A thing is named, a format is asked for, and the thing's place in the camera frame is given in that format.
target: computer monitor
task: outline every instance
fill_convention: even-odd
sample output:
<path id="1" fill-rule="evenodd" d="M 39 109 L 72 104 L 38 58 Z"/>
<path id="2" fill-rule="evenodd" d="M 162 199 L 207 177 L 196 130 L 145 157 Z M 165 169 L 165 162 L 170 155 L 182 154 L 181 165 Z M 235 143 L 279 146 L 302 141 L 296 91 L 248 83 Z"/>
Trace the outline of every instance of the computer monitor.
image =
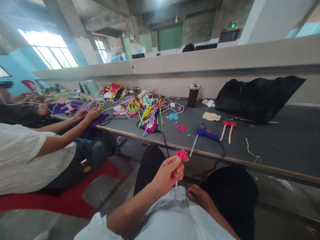
<path id="1" fill-rule="evenodd" d="M 198 51 L 198 50 L 205 50 L 205 49 L 211 49 L 211 48 L 217 48 L 217 46 L 218 46 L 217 43 L 212 43 L 212 44 L 207 44 L 207 45 L 196 46 L 196 51 Z"/>
<path id="2" fill-rule="evenodd" d="M 219 43 L 231 42 L 231 41 L 237 40 L 239 30 L 240 29 L 221 33 L 220 38 L 219 38 Z"/>
<path id="3" fill-rule="evenodd" d="M 139 53 L 139 54 L 133 54 L 132 55 L 132 59 L 143 58 L 143 57 L 146 57 L 146 55 L 144 53 Z"/>

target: hair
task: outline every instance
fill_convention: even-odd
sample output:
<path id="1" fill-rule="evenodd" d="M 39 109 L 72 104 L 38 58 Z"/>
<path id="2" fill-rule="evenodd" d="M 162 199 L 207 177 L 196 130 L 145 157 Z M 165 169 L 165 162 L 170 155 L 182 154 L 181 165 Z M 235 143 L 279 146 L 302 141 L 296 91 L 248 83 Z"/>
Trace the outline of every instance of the hair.
<path id="1" fill-rule="evenodd" d="M 190 44 L 187 44 L 187 45 L 183 48 L 182 52 L 192 52 L 192 51 L 195 51 L 195 50 L 196 50 L 196 49 L 195 49 L 194 45 L 193 45 L 192 43 L 190 43 Z"/>

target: gray table surface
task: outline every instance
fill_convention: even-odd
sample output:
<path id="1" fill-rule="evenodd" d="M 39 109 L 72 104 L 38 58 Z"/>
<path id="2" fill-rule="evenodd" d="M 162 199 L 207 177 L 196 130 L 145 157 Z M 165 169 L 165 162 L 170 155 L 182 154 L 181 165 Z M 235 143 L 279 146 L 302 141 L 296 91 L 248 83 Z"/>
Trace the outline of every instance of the gray table surface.
<path id="1" fill-rule="evenodd" d="M 196 137 L 196 131 L 201 123 L 205 123 L 208 130 L 213 134 L 221 135 L 222 122 L 228 120 L 225 113 L 209 108 L 198 101 L 195 108 L 187 107 L 187 100 L 181 98 L 174 100 L 185 106 L 183 113 L 179 114 L 179 125 L 186 126 L 185 133 L 176 129 L 176 120 L 169 121 L 163 118 L 163 132 L 170 149 L 185 149 L 190 151 Z M 202 118 L 205 112 L 221 115 L 221 120 L 208 121 Z M 110 109 L 104 113 L 113 113 Z M 65 114 L 55 117 L 65 119 Z M 307 185 L 320 186 L 320 108 L 284 106 L 277 116 L 272 120 L 279 123 L 268 123 L 267 125 L 250 124 L 236 121 L 233 128 L 231 144 L 228 144 L 229 128 L 226 129 L 223 144 L 226 157 L 225 162 L 229 164 L 242 164 L 250 170 L 260 171 L 283 179 L 301 182 Z M 118 133 L 127 137 L 138 138 L 142 141 L 164 145 L 163 136 L 160 133 L 142 136 L 143 130 L 136 127 L 138 117 L 131 120 L 113 119 L 100 129 Z M 250 145 L 250 151 L 261 157 L 261 163 L 254 163 L 255 157 L 247 151 L 246 138 Z M 218 143 L 206 138 L 199 137 L 196 143 L 195 154 L 202 154 L 212 158 L 220 158 L 223 151 Z"/>

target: black bag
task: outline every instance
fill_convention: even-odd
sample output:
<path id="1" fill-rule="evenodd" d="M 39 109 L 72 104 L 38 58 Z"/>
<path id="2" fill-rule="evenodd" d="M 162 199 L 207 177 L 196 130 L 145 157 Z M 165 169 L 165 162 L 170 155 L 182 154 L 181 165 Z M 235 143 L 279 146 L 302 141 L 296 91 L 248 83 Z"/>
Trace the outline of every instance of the black bag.
<path id="1" fill-rule="evenodd" d="M 305 79 L 296 76 L 280 77 L 274 80 L 257 78 L 251 82 L 231 79 L 220 90 L 216 109 L 257 123 L 266 124 Z"/>

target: tan paper piece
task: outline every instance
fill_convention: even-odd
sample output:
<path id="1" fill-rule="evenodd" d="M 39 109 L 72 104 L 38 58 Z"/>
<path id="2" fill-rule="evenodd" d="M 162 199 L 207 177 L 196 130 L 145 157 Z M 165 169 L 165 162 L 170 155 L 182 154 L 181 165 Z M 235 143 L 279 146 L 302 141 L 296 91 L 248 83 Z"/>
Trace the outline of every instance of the tan paper piece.
<path id="1" fill-rule="evenodd" d="M 202 115 L 202 118 L 204 119 L 207 119 L 209 121 L 220 121 L 221 119 L 221 116 L 215 114 L 215 113 L 208 113 L 208 112 L 205 112 L 203 115 Z"/>

